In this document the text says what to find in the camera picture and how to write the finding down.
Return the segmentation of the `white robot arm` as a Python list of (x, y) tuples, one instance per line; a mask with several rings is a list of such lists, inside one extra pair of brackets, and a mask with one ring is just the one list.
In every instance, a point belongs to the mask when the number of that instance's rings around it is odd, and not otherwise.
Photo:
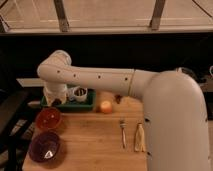
[(75, 67), (63, 50), (41, 62), (37, 74), (59, 100), (68, 85), (77, 85), (141, 101), (148, 171), (211, 171), (206, 102), (189, 75)]

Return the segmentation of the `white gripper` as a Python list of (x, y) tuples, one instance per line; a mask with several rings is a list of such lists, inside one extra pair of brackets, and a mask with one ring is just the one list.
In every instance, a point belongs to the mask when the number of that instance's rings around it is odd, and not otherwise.
[(55, 99), (59, 99), (61, 104), (65, 104), (67, 101), (67, 85), (46, 83), (44, 85), (44, 95), (48, 106), (51, 106)]

